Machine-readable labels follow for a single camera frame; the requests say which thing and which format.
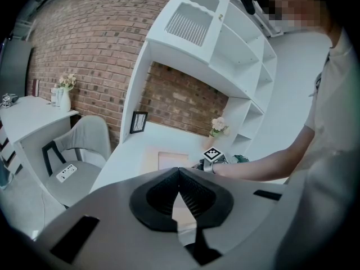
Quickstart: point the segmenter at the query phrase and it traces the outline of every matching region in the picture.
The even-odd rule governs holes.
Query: gray chair
[[[62,162],[62,166],[52,170],[48,150],[53,149]],[[74,205],[90,193],[101,168],[83,161],[66,161],[61,152],[69,149],[86,149],[100,154],[105,160],[111,155],[109,131],[103,118],[85,116],[64,135],[54,139],[42,148],[49,179],[47,190],[60,203],[67,207]],[[57,175],[67,166],[73,164],[77,170],[66,180],[60,182]]]

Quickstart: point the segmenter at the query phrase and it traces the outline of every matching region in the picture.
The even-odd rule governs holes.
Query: black picture frame
[[[147,120],[147,112],[139,112],[139,111],[134,111],[133,113],[133,119],[131,120],[131,126],[130,126],[130,134],[134,134],[134,133],[139,133],[139,132],[143,132],[145,130],[145,124],[146,124],[146,120]],[[137,127],[137,123],[138,123],[138,118],[140,115],[144,115],[144,117],[142,118],[142,128],[139,129]]]

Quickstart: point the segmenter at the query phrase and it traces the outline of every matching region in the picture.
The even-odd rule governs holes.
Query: green object
[[[242,155],[234,155],[238,163],[249,162],[249,159]]]

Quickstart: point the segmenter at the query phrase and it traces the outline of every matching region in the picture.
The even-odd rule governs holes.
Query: red brick wall
[[[130,76],[151,24],[169,0],[54,0],[34,17],[28,94],[32,79],[39,95],[64,73],[78,78],[72,90],[74,109],[103,117],[112,142],[118,142]],[[203,135],[219,116],[227,97],[169,67],[151,68],[139,109],[148,119]]]

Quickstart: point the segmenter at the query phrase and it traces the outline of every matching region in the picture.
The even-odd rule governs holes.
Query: white shirt
[[[360,67],[344,29],[315,81],[305,125],[315,136],[294,172],[309,169],[321,158],[360,148]]]

